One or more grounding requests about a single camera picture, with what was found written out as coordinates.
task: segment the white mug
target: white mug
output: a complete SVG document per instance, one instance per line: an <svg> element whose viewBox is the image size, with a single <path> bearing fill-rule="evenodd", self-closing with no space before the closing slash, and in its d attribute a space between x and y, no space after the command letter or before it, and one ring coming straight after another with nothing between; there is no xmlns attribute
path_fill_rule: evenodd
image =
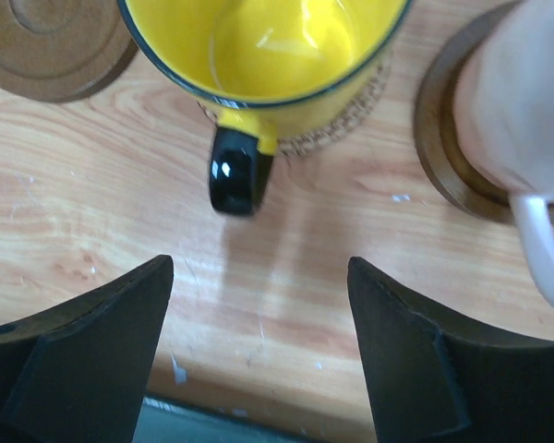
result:
<svg viewBox="0 0 554 443"><path fill-rule="evenodd" d="M554 306L554 0L524 1L499 24L453 105L465 158L509 193L532 277Z"/></svg>

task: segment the mug rim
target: mug rim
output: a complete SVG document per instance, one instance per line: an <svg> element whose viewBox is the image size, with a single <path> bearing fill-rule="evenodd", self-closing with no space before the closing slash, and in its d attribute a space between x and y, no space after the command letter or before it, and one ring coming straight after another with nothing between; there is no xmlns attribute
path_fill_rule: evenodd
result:
<svg viewBox="0 0 554 443"><path fill-rule="evenodd" d="M347 83L351 80L356 74L361 72L367 65L369 65L380 53L383 51L384 47L388 45L391 38L394 36L395 32L400 28L402 25L404 19L406 18L406 15L408 14L408 11L410 9L410 6L413 4L415 0L403 0L404 4L402 6L402 9L400 10L400 13L396 17L395 22L390 27L388 33L385 35L383 39L379 42L378 45L373 49L371 54L369 54L362 62L358 63L354 68L350 69L346 74L341 76L340 78L337 78L334 80L331 84L320 88L319 90L315 90L313 92L310 92L308 94L300 95L298 97L294 97L291 99L285 99L285 100L276 100L276 101L265 101L265 102L255 102L255 101L249 101L249 100L238 100L238 99L231 99L229 97L224 97L218 94L213 94L211 92L208 92L204 88L201 88L190 81L186 80L184 77L179 75L176 71L174 71L171 67L169 67L151 48L151 46L146 42L146 39L141 35L141 32L138 29L138 25L136 25L136 22L134 21L133 17L131 17L131 13L129 12L129 8L127 7L127 1L126 0L117 0L117 4L119 6L119 11L121 12L121 17L125 21L127 29L129 30L129 33L135 40L136 44L138 45L139 49L150 59L150 61L158 68L160 71L162 71L163 74L165 74L169 79L171 79L174 83L179 85L181 88L186 90L187 92L190 92L191 94L206 100L208 102L214 102L217 104L220 104L221 106L227 107L227 108L234 108L234 109L261 109L261 108L273 108L277 106L287 106L291 104L298 104L301 102L306 102L309 100L314 100L319 97L322 97L323 95L328 94L329 92L336 90L337 88L340 88L342 85Z"/></svg>

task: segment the mug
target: mug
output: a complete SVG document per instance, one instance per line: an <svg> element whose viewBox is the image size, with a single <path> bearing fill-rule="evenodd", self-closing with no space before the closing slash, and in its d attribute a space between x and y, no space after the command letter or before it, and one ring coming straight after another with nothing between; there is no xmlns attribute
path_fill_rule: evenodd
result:
<svg viewBox="0 0 554 443"><path fill-rule="evenodd" d="M509 193L528 267L554 306L554 0L522 2L499 24L453 105L464 157Z"/></svg>
<svg viewBox="0 0 554 443"><path fill-rule="evenodd" d="M216 211L260 207L277 140L327 125L369 81L412 0L118 0L139 48L218 115Z"/></svg>

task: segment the round coaster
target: round coaster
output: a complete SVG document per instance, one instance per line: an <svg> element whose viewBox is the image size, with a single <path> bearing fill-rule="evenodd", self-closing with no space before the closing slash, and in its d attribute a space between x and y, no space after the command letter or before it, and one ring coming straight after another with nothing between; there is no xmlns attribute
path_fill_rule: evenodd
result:
<svg viewBox="0 0 554 443"><path fill-rule="evenodd" d="M392 52L388 50L368 84L332 122L301 136L280 139L279 152L286 156L304 155L344 138L358 127L371 114L386 88L391 60ZM214 124L217 123L217 115L211 109L201 103L199 106Z"/></svg>
<svg viewBox="0 0 554 443"><path fill-rule="evenodd" d="M518 4L487 12L449 40L421 83L414 115L418 157L437 190L461 210L501 223L513 223L507 192L491 184L460 151L453 95L468 57ZM550 216L554 222L554 207Z"/></svg>
<svg viewBox="0 0 554 443"><path fill-rule="evenodd" d="M115 0L0 0L0 88L42 102L108 86L137 51Z"/></svg>

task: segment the wood grain surface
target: wood grain surface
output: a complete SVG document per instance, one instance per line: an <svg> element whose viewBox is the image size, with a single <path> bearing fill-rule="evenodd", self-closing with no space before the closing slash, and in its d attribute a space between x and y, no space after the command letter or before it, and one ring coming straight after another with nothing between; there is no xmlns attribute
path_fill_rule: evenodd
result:
<svg viewBox="0 0 554 443"><path fill-rule="evenodd" d="M412 140L436 52L500 3L415 2L377 109L344 141L278 159L254 221L212 212L213 128L143 55L82 102L0 90L0 324L170 254L151 390L333 442L375 441L346 293L351 256L469 316L554 339L514 228L447 203Z"/></svg>

